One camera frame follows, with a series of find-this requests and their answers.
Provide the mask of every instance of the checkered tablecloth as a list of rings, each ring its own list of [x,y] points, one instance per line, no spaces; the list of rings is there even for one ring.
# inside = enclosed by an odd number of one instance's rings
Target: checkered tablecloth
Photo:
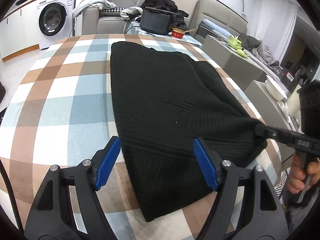
[[[131,22],[127,28],[126,34],[134,34],[134,35],[142,35],[142,36],[154,36],[154,37],[159,37],[159,38],[167,38],[167,39],[173,39],[177,41],[185,41],[188,42],[198,48],[202,48],[202,44],[191,37],[190,35],[183,35],[182,39],[177,39],[175,37],[171,36],[171,32],[168,33],[167,35],[159,35],[159,34],[154,34],[154,33],[148,33],[140,28],[140,24],[138,22]]]
[[[105,147],[117,135],[110,85],[111,44],[130,41],[159,51],[180,51],[194,60],[207,60],[250,116],[261,116],[235,82],[198,47],[153,36],[99,34],[61,40],[42,54],[15,92],[0,127],[0,158],[9,174],[23,224],[49,167],[74,166]],[[249,165],[262,165],[272,183],[281,174],[277,144]],[[0,181],[0,189],[6,192]],[[85,232],[71,190],[76,223]],[[233,223],[240,211],[241,190]],[[176,212],[146,223],[128,176],[122,153],[107,185],[97,192],[103,211],[118,239],[194,239],[212,206],[215,193]]]

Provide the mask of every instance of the ribbed fabric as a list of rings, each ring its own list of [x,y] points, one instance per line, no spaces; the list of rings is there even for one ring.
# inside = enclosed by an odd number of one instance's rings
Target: ribbed fabric
[[[146,221],[212,191],[192,151],[195,137],[239,167],[267,146],[253,132],[260,121],[247,114],[208,62],[117,42],[110,66],[122,152]]]

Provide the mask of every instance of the black handle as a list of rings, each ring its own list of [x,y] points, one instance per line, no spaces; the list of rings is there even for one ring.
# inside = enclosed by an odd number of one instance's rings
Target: black handle
[[[305,179],[302,181],[305,186],[303,188],[303,190],[301,190],[299,193],[297,194],[292,194],[291,197],[290,197],[290,200],[293,202],[293,203],[301,203],[301,201],[303,200],[303,197],[307,191],[307,188],[310,184],[310,181],[311,181],[311,177],[312,175],[308,175],[307,173],[307,167],[309,165],[309,163],[311,162],[315,162],[317,160],[317,157],[315,157],[314,155],[311,155],[311,154],[306,154],[306,153],[298,153],[300,158],[301,158],[301,165],[300,165],[300,168],[306,173],[306,177]]]

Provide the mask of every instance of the wooden baseboard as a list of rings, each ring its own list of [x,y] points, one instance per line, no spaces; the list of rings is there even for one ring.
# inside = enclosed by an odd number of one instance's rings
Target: wooden baseboard
[[[27,53],[27,52],[30,52],[30,51],[33,51],[33,50],[36,50],[36,49],[40,49],[39,44],[33,45],[33,46],[31,46],[31,47],[27,47],[27,48],[25,48],[25,49],[22,49],[22,50],[19,50],[19,51],[15,52],[15,53],[12,53],[12,54],[4,57],[4,58],[2,59],[2,61],[5,62],[5,61],[7,61],[7,60],[9,60],[9,59],[12,59],[12,58],[14,58],[14,57],[20,56],[20,55],[22,55],[22,54],[25,54],[25,53]]]

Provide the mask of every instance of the washing machine door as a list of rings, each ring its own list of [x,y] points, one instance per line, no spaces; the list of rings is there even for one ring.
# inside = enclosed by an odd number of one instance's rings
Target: washing machine door
[[[67,12],[63,5],[50,3],[43,8],[39,16],[39,27],[46,36],[54,36],[63,28]]]

